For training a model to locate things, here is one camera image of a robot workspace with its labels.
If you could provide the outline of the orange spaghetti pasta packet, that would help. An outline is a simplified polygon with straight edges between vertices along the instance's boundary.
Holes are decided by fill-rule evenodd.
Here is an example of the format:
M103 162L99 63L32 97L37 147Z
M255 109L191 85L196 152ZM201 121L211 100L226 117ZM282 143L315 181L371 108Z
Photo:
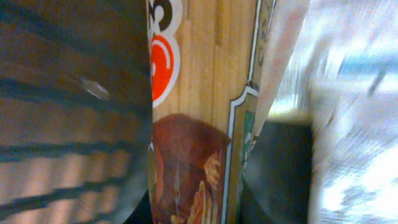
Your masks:
M154 223L236 223L308 1L148 0Z

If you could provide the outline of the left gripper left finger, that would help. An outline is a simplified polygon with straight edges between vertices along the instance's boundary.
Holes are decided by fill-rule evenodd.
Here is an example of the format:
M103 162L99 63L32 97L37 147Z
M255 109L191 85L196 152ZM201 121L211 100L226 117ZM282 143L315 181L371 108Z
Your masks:
M153 224L148 190L123 224Z

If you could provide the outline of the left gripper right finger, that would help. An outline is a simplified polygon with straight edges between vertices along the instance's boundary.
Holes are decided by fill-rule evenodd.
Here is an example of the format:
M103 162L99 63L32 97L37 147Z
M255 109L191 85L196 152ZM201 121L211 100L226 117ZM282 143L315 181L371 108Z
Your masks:
M240 223L306 223L312 172L312 130L264 123L243 176Z

